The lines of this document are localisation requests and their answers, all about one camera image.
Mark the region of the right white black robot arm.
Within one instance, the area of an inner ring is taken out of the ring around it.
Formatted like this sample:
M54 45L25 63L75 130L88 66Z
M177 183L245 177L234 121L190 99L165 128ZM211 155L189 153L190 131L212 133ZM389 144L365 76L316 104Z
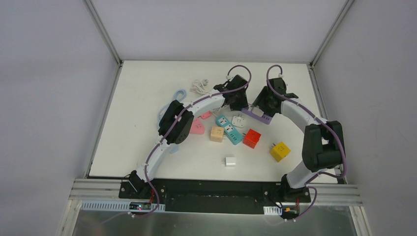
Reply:
M281 179L278 194L290 202L318 175L345 164L343 129L338 121L316 116L305 107L298 96L286 92L282 78L267 79L255 99L254 105L264 114L273 117L281 114L291 120L304 134L301 162Z

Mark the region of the light blue power strip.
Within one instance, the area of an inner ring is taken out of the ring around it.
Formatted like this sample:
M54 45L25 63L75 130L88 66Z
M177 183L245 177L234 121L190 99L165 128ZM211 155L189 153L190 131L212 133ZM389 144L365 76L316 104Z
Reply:
M172 149L170 150L170 154L174 154L174 153L176 153L178 150L179 150L178 145L175 145L175 146L173 146L173 147L172 147Z

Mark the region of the beige wooden cube adapter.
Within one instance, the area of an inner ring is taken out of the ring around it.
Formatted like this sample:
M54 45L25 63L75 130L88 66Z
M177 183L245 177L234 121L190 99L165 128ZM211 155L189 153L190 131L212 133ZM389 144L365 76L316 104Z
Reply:
M212 142L223 142L224 128L220 126L213 126L210 131L210 140Z

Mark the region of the red cube plug adapter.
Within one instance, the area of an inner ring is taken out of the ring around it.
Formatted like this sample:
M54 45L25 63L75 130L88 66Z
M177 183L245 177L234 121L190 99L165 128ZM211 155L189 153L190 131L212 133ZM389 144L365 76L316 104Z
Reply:
M257 145L257 143L259 142L261 137L261 134L253 129L249 129L244 137L243 137L243 144L245 144L246 146L254 149Z

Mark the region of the purple socket adapter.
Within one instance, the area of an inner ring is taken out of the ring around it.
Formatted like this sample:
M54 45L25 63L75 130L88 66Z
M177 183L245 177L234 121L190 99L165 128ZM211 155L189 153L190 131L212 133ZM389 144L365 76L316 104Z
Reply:
M259 107L251 104L247 108L242 108L241 112L267 125L272 121L272 117L266 115Z

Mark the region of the pink triangular plug adapter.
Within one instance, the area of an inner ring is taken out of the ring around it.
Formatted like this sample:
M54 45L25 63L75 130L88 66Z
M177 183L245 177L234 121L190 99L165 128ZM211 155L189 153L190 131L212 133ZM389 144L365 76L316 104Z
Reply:
M201 120L199 118L196 118L195 120L193 120L189 133L203 135L204 132L205 132L205 127L203 123L201 122Z

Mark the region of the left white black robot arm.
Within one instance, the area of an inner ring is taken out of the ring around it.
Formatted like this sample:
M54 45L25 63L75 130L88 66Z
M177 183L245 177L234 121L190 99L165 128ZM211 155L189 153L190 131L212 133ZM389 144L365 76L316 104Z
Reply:
M181 144L188 137L192 122L203 113L221 108L227 104L243 100L250 80L240 75L223 84L218 84L211 91L197 100L181 103L174 100L170 103L159 122L158 138L144 163L132 171L128 177L130 191L138 199L149 195L151 180L163 159L174 146Z

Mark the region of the white plug adapter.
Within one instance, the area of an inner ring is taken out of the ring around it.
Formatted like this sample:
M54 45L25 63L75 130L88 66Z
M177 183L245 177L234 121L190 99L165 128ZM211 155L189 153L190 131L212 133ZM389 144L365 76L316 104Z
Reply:
M246 125L246 121L242 114L236 115L232 117L231 123L236 128L244 128Z

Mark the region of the pink square plug adapter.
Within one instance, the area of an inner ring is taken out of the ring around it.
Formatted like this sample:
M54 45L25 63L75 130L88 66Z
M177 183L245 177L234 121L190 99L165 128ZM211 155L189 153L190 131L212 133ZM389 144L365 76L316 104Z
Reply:
M211 116L212 116L212 112L211 111L208 111L208 112L205 112L205 113L201 114L199 116L199 118L200 119L203 119L203 120L206 120L206 119L210 118Z

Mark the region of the yellow cube plug adapter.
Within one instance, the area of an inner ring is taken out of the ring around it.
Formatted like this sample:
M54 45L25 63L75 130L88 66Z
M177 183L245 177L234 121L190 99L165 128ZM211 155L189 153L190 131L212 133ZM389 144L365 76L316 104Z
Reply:
M280 142L278 144L273 143L269 151L272 158L277 162L283 160L290 152L291 150L283 142Z

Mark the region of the white USB charger block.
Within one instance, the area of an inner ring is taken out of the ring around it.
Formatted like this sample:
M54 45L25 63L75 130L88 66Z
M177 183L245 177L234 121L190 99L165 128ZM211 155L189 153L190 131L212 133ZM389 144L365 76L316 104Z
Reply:
M228 156L224 158L224 165L226 168L232 168L237 165L237 159L233 156Z

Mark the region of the teal power strip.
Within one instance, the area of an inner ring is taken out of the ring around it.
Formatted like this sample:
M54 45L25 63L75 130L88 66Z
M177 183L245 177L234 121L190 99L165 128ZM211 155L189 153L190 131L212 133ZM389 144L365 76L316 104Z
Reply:
M224 116L220 115L216 118L215 123L224 128L224 133L233 145L237 145L243 141L243 136L236 130L235 126Z

